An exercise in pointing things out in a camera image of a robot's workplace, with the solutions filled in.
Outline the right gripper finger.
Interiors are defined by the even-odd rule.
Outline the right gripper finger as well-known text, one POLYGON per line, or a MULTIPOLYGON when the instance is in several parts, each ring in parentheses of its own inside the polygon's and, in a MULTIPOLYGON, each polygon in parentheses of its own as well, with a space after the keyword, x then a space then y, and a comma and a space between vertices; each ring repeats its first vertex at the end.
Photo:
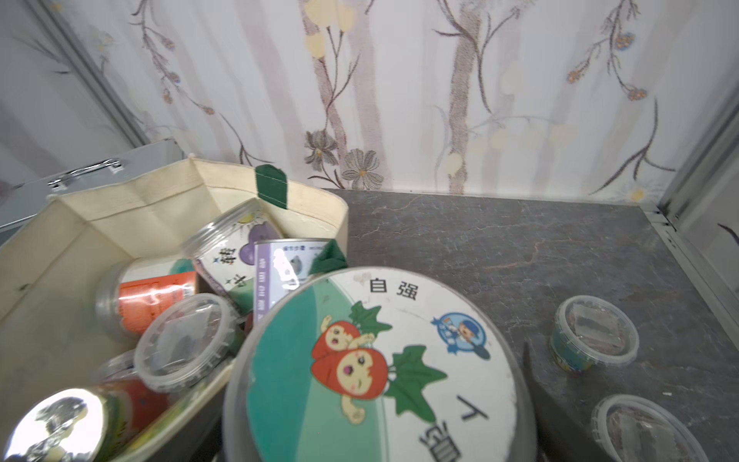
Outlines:
POLYGON ((522 372, 533 404, 538 444, 548 460, 611 462, 612 458, 535 380, 528 344, 523 345, 522 372))

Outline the orange sunflower seed cup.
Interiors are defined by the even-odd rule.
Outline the orange sunflower seed cup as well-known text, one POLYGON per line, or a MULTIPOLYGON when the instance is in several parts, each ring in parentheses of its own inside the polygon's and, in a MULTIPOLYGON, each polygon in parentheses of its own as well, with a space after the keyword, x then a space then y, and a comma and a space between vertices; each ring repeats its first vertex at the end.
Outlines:
POLYGON ((708 462, 697 438, 658 404, 633 395, 601 400, 591 416, 595 441, 615 461, 708 462))

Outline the clear lid green seed cup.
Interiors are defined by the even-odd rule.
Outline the clear lid green seed cup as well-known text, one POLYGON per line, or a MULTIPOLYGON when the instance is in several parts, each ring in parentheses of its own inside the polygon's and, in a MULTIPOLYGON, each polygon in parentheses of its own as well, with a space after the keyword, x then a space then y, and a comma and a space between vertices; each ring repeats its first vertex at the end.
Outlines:
POLYGON ((550 353, 564 371, 583 373, 595 366, 625 367, 638 354, 634 323, 612 303, 595 296, 572 296, 558 307, 550 353))

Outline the large strawberry label jar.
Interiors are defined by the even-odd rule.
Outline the large strawberry label jar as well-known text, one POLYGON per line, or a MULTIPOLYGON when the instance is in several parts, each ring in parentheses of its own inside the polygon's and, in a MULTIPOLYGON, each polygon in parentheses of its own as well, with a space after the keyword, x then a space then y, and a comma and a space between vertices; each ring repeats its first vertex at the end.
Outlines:
POLYGON ((239 352, 229 461, 532 461, 536 423, 502 333, 465 296, 383 267, 320 276, 239 352))

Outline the cream canvas tote bag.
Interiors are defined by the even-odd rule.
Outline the cream canvas tote bag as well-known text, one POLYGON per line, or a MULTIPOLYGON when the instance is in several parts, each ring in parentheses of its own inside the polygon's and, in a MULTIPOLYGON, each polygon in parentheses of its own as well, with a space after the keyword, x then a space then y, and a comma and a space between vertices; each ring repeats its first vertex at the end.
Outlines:
MULTIPOLYGON (((86 388, 104 360, 132 346, 95 319, 96 284, 114 264, 170 256, 218 216, 252 198, 294 238, 335 239, 348 253, 348 204, 292 180, 267 187, 266 167, 190 159, 117 185, 63 194, 1 246, 1 461, 22 417, 43 398, 86 388)), ((175 404, 110 461, 211 461, 233 367, 175 404)))

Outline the red label seed jar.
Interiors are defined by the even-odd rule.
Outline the red label seed jar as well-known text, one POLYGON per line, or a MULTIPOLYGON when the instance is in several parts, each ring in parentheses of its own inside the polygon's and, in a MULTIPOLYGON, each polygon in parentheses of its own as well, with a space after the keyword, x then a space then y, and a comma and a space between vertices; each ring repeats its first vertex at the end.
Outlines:
POLYGON ((180 255, 120 262, 101 277, 95 291, 98 323, 119 340, 138 339, 175 303, 198 292, 192 261, 180 255))

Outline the purple label metal can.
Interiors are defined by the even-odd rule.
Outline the purple label metal can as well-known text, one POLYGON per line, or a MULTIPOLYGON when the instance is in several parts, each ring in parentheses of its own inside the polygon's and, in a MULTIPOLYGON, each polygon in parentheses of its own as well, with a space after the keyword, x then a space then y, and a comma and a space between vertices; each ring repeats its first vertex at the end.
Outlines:
POLYGON ((254 325, 312 277, 311 267, 329 243, 328 239, 278 239, 255 244, 254 325))

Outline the shiny metal lid can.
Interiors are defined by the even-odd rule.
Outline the shiny metal lid can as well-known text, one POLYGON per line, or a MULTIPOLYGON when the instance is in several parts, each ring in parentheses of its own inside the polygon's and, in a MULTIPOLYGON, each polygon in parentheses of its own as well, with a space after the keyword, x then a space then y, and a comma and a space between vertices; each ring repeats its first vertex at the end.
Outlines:
POLYGON ((4 461, 101 461, 119 436, 119 400, 92 389, 63 390, 19 421, 4 461))

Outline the silver first aid case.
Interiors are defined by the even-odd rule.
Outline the silver first aid case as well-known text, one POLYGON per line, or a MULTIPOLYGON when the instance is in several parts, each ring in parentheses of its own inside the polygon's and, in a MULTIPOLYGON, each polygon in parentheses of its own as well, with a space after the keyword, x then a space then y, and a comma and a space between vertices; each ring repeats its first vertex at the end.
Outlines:
POLYGON ((166 139, 72 171, 14 186, 1 194, 1 242, 9 241, 38 215, 53 194, 71 194, 122 183, 185 158, 179 144, 166 139))

